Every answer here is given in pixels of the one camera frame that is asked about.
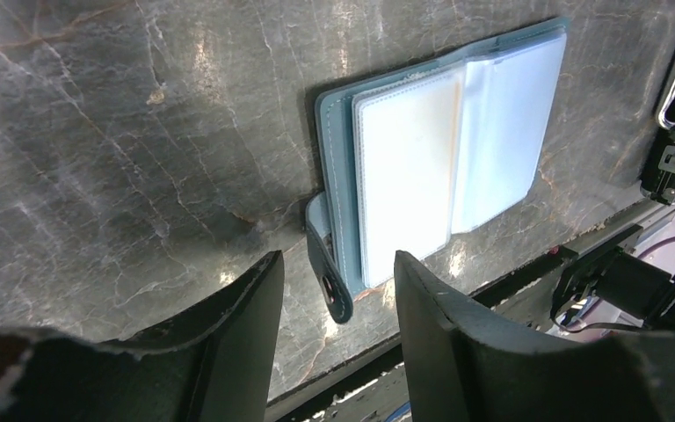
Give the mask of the blue leather card holder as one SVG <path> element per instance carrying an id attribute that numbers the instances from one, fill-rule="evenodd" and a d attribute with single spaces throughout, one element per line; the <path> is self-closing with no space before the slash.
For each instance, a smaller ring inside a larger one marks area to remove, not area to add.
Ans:
<path id="1" fill-rule="evenodd" d="M 317 97 L 324 189 L 306 231 L 335 323 L 397 251 L 427 258 L 527 196 L 569 29 L 551 18 Z"/>

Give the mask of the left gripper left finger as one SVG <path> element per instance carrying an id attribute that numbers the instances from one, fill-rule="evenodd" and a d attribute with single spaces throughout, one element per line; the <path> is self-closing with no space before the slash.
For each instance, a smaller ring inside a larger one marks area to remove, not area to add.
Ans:
<path id="1" fill-rule="evenodd" d="M 125 340 L 0 326 L 0 421 L 261 421 L 284 284 L 271 251 Z"/>

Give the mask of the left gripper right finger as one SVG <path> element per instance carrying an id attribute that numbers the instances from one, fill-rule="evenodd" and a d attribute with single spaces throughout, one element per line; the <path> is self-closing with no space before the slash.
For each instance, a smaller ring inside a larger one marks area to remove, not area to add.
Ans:
<path id="1" fill-rule="evenodd" d="M 395 258 L 416 421 L 675 421 L 675 332 L 590 343 L 513 322 Z"/>

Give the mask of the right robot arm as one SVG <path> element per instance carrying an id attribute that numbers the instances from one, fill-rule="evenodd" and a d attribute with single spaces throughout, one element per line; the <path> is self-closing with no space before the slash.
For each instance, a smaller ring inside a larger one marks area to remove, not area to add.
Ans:
<path id="1" fill-rule="evenodd" d="M 668 273 L 618 246 L 594 251 L 566 267 L 553 296 L 550 318 L 580 296 L 595 296 L 641 320 L 639 330 L 675 331 L 675 274 Z"/>

